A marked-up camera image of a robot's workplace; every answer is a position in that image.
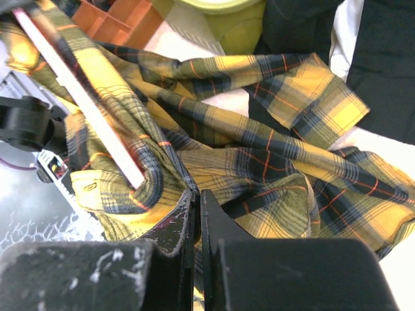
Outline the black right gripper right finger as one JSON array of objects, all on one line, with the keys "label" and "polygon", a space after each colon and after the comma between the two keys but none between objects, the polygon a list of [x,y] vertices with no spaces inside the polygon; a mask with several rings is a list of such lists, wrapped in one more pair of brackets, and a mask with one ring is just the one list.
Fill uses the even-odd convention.
[{"label": "black right gripper right finger", "polygon": [[206,310],[397,310],[374,253],[338,238],[254,238],[200,197]]}]

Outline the pink hanger with plaid shirt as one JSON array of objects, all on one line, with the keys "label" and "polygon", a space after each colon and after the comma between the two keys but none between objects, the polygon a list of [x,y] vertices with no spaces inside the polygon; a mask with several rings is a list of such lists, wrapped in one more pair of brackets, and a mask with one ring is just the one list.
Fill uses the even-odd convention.
[{"label": "pink hanger with plaid shirt", "polygon": [[99,139],[109,151],[113,160],[133,186],[138,188],[144,182],[144,175],[140,171],[134,159],[127,151],[120,137],[113,131],[104,116],[94,104],[92,98],[87,94],[84,87],[76,79],[69,67],[58,55],[54,47],[47,41],[45,36],[38,30],[30,20],[24,9],[15,8],[12,11],[22,29],[41,52],[61,82],[78,104],[80,110],[87,118]]}]

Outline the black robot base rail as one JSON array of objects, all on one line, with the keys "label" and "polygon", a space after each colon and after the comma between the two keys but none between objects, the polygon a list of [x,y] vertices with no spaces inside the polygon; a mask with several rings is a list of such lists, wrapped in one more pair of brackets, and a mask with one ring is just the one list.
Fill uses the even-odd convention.
[{"label": "black robot base rail", "polygon": [[40,176],[51,182],[59,190],[71,207],[69,216],[57,225],[57,234],[53,241],[104,241],[103,228],[100,222],[90,213],[82,210],[71,187],[69,167],[64,159],[53,152],[34,152],[34,166]]}]

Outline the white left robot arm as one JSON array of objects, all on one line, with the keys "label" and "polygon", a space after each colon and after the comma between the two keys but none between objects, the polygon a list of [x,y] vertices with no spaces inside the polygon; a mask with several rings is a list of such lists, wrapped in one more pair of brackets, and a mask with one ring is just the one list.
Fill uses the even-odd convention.
[{"label": "white left robot arm", "polygon": [[1,140],[22,151],[65,156],[65,117],[60,107],[50,108],[36,97],[1,97]]}]

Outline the yellow plaid shirt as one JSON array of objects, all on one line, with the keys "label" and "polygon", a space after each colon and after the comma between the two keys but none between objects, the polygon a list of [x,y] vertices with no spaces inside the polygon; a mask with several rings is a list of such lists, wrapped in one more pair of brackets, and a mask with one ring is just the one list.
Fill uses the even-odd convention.
[{"label": "yellow plaid shirt", "polygon": [[181,62],[97,43],[64,8],[30,13],[145,173],[137,189],[50,65],[10,15],[7,65],[71,110],[72,186],[108,240],[134,240],[170,213],[186,188],[212,190],[256,238],[355,238],[379,257],[414,232],[414,182],[378,155],[329,147],[368,107],[314,54]]}]

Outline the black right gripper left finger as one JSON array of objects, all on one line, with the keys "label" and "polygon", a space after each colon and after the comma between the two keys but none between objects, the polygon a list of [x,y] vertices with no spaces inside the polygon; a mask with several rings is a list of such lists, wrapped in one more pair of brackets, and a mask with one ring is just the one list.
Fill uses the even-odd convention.
[{"label": "black right gripper left finger", "polygon": [[2,310],[192,310],[196,194],[129,242],[20,243],[1,255]]}]

